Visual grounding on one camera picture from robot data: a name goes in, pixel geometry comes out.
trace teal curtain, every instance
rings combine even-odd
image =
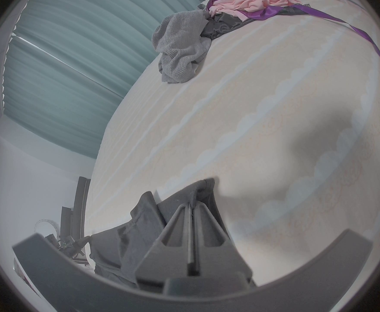
[[[154,29],[199,0],[30,0],[6,54],[4,113],[95,158],[112,114],[156,57]]]

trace bed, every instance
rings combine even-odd
[[[347,0],[301,0],[369,33]],[[262,285],[301,267],[346,228],[380,259],[380,58],[345,25],[308,15],[255,21],[212,42],[196,76],[161,82],[155,59],[110,120],[85,235],[214,177],[226,229]]]

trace gray waffle-knit fabric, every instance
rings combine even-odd
[[[207,23],[203,10],[193,10],[167,16],[155,29],[152,45],[162,53],[158,69],[163,82],[184,83],[194,77],[212,43],[200,37]]]

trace pink garment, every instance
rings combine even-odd
[[[299,0],[216,0],[210,7],[211,16],[220,13],[226,13],[239,17],[242,21],[248,18],[238,10],[255,12],[262,10],[267,6],[291,6],[295,3],[301,3]]]

